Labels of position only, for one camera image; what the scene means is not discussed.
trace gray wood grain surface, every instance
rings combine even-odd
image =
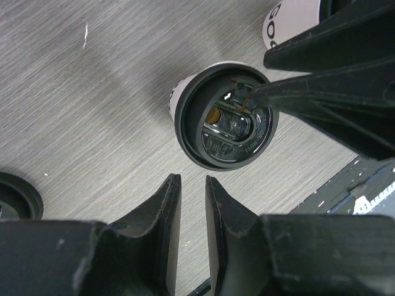
[[[46,219],[108,222],[181,174],[177,295],[187,294],[209,275],[205,175],[256,213],[284,213],[354,156],[286,115],[241,170],[203,170],[178,145],[167,99],[180,79],[223,60],[289,76],[262,66],[274,2],[1,0],[0,169],[37,187]]]

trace white strip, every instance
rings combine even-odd
[[[395,182],[389,185],[383,192],[376,196],[371,202],[366,199],[366,196],[361,196],[355,201],[353,215],[365,215],[372,211],[380,202],[389,197],[395,192]]]

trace black rim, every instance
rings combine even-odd
[[[204,70],[203,72],[201,72],[200,74],[196,75],[181,94],[181,97],[178,101],[175,111],[175,131],[177,134],[178,142],[180,143],[181,147],[183,148],[187,156],[194,163],[198,164],[200,167],[207,168],[209,170],[215,170],[215,171],[235,170],[237,168],[241,168],[251,163],[270,144],[270,141],[274,136],[278,124],[278,112],[274,110],[270,110],[270,114],[271,114],[270,130],[268,131],[268,135],[265,139],[265,142],[263,143],[259,153],[256,153],[253,157],[245,161],[232,163],[230,165],[223,165],[222,162],[213,162],[212,160],[208,161],[207,159],[202,157],[202,155],[197,151],[197,149],[193,147],[193,145],[191,145],[191,143],[188,141],[186,137],[187,132],[185,130],[185,124],[184,124],[186,119],[185,114],[186,114],[186,110],[188,109],[188,106],[191,103],[192,98],[195,97],[198,89],[204,86],[207,82],[212,81],[214,78],[217,78],[218,76],[222,76],[222,75],[234,75],[234,76],[244,75],[252,79],[255,79],[256,81],[259,82],[259,84],[268,82],[268,79],[265,76],[263,76],[263,74],[261,74],[254,68],[251,68],[247,65],[233,64],[233,63],[219,64],[210,67]]]
[[[15,211],[23,219],[41,219],[43,217],[43,200],[38,191],[24,179],[17,176],[0,173],[0,186],[9,193],[13,192],[15,197]]]

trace scratch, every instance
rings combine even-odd
[[[88,22],[86,22],[86,25],[85,25],[85,37],[84,37],[85,41],[84,41],[84,45],[83,45],[82,49],[85,49],[87,37],[88,37]]]

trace black cable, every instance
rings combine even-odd
[[[187,296],[203,296],[210,290],[211,290],[210,279],[206,279],[199,287],[194,289]]]

